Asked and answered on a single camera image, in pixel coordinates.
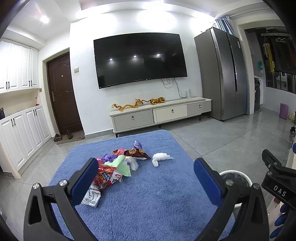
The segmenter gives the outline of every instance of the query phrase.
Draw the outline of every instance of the refrigerator door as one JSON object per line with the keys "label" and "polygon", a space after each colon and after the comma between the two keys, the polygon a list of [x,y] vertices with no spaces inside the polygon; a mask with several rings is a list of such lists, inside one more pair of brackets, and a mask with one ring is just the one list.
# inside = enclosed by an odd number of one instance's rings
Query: refrigerator door
{"label": "refrigerator door", "polygon": [[227,35],[231,45],[235,66],[235,116],[239,116],[245,114],[247,111],[247,72],[239,39],[231,34]]}
{"label": "refrigerator door", "polygon": [[215,44],[221,84],[221,120],[235,117],[235,77],[234,64],[227,33],[211,28]]}
{"label": "refrigerator door", "polygon": [[221,119],[221,87],[217,54],[211,30],[194,38],[200,74],[202,78],[202,96],[212,100],[211,117]]}

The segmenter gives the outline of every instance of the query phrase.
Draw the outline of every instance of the blue gripper pad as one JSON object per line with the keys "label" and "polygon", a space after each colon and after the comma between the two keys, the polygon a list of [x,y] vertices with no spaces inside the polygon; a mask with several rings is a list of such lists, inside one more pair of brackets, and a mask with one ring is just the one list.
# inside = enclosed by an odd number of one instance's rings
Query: blue gripper pad
{"label": "blue gripper pad", "polygon": [[193,170],[211,203],[219,207],[222,204],[221,189],[199,158],[194,161]]}
{"label": "blue gripper pad", "polygon": [[293,146],[292,146],[292,150],[293,150],[293,152],[296,154],[296,143],[293,144]]}
{"label": "blue gripper pad", "polygon": [[82,199],[85,196],[85,193],[89,189],[92,181],[98,173],[98,161],[93,159],[90,165],[79,177],[75,185],[71,189],[71,204],[73,206],[81,203]]}

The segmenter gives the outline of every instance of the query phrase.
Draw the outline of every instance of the tv stand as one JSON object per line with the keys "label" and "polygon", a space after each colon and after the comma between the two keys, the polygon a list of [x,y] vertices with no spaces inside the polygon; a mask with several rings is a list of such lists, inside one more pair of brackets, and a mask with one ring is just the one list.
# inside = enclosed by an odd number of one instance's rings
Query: tv stand
{"label": "tv stand", "polygon": [[198,116],[212,110],[210,99],[202,97],[169,100],[156,105],[144,104],[138,108],[127,108],[124,111],[111,111],[113,132],[116,137],[125,131]]}

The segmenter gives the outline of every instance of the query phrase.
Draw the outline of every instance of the purple trash can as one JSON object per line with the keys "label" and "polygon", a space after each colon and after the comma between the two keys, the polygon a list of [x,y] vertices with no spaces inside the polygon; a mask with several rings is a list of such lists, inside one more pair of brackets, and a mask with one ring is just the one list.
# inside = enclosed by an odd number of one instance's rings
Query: purple trash can
{"label": "purple trash can", "polygon": [[281,103],[281,107],[279,109],[280,118],[288,119],[288,112],[289,112],[289,106],[287,104]]}

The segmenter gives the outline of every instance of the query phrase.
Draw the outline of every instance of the tile floor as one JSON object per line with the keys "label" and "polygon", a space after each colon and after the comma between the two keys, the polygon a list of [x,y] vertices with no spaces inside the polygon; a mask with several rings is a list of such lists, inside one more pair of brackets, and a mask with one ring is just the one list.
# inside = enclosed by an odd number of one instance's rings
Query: tile floor
{"label": "tile floor", "polygon": [[[202,156],[210,166],[221,172],[236,169],[246,173],[253,182],[262,183],[267,167],[261,153],[270,150],[279,161],[286,163],[293,138],[289,129],[293,123],[279,118],[279,114],[260,109],[224,122],[202,116],[162,125],[183,147],[192,160]],[[136,134],[159,129],[158,126],[126,132]],[[70,150],[78,145],[115,138],[107,135],[88,140],[56,145],[50,143],[25,170],[21,179],[0,173],[0,208],[7,217],[7,225],[19,240],[23,240],[23,217],[32,184],[48,185]],[[272,196],[263,190],[266,203]]]}

